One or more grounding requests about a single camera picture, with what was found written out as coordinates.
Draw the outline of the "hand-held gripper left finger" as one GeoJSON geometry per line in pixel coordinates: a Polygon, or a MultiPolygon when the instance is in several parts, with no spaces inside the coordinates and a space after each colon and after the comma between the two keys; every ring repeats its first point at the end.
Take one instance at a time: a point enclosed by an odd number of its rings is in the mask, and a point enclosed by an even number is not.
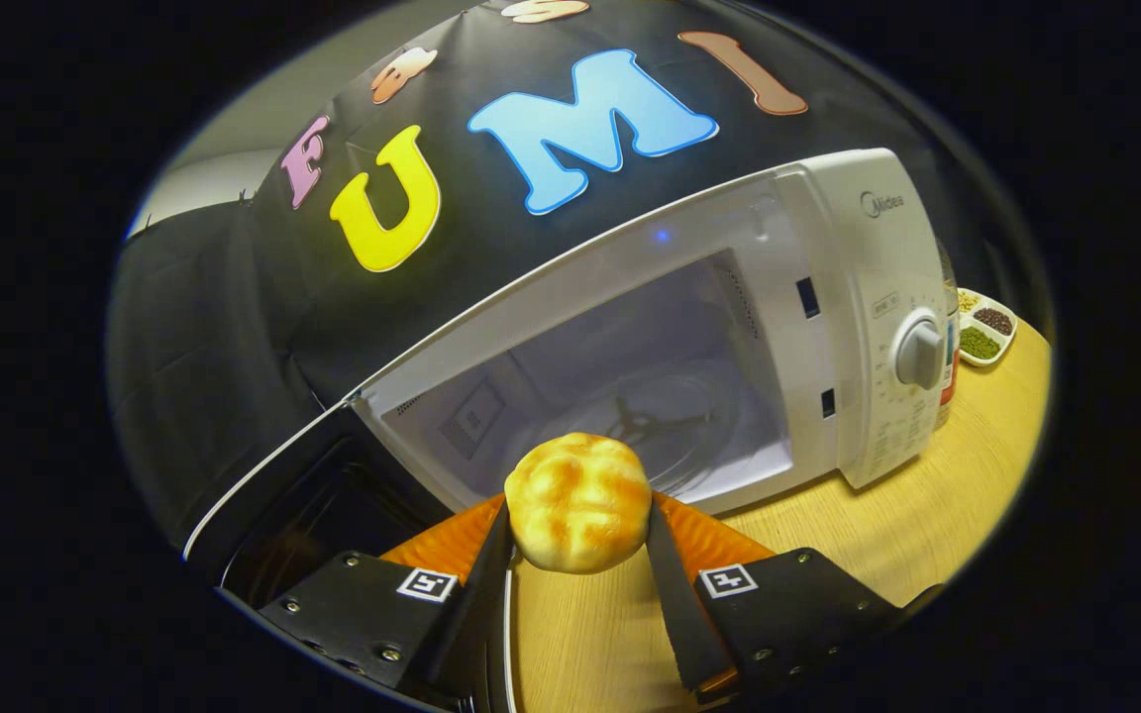
{"type": "Polygon", "coordinates": [[[358,684],[411,707],[513,708],[510,513],[499,505],[464,576],[342,551],[258,619],[358,684]]]}

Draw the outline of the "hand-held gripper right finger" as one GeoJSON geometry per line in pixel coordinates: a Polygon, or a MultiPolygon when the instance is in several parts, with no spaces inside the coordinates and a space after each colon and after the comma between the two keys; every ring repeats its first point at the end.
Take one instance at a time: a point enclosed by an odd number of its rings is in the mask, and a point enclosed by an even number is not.
{"type": "Polygon", "coordinates": [[[654,493],[646,542],[680,684],[701,704],[804,684],[877,645],[941,594],[896,606],[810,546],[776,554],[654,493]]]}

